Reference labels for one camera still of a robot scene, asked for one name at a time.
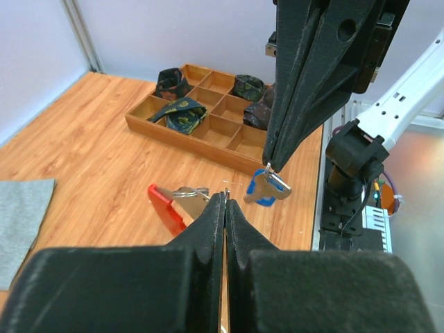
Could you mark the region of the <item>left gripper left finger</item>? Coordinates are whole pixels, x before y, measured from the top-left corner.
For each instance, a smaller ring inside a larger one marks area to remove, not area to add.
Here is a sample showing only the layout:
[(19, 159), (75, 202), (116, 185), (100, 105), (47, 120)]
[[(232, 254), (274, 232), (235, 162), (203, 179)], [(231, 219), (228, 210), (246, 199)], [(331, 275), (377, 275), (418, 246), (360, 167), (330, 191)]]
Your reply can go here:
[(163, 246), (46, 248), (1, 314), (2, 332), (218, 332), (225, 195)]

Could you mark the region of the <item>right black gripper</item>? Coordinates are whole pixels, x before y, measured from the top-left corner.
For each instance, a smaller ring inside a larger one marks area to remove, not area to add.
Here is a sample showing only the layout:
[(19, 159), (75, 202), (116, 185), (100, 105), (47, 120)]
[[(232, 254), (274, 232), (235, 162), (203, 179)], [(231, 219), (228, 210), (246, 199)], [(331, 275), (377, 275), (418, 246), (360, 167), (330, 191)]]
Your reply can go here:
[(262, 163), (279, 172), (301, 142), (362, 94), (380, 67), (408, 1), (278, 1), (275, 93)]

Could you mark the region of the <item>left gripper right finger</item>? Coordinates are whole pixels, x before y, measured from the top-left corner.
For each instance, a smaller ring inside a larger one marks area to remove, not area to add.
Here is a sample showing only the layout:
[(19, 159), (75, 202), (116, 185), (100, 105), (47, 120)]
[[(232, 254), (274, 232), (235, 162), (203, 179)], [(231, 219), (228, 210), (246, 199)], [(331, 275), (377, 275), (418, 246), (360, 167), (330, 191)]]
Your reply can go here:
[(285, 251), (229, 200), (231, 332), (435, 332), (415, 277), (381, 252)]

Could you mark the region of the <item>blue key tag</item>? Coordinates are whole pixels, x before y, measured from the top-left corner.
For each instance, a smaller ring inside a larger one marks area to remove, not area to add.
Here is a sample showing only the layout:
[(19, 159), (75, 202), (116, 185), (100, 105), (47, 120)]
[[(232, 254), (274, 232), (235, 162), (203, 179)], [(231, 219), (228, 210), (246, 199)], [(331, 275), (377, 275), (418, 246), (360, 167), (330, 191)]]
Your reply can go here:
[(244, 196), (248, 204), (257, 203), (270, 207), (276, 200), (284, 200), (290, 196), (292, 189), (279, 175), (273, 172), (271, 163), (255, 172)]

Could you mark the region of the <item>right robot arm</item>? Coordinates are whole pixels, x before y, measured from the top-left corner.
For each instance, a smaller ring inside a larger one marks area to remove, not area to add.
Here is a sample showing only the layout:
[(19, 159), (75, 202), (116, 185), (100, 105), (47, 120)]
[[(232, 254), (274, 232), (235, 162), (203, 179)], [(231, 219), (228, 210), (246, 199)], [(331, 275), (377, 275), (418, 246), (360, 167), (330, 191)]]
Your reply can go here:
[[(367, 89), (407, 1), (276, 1), (275, 93), (262, 162), (281, 171), (299, 145)], [(329, 141), (321, 229), (357, 236), (370, 188), (416, 115), (443, 91), (443, 38)]]

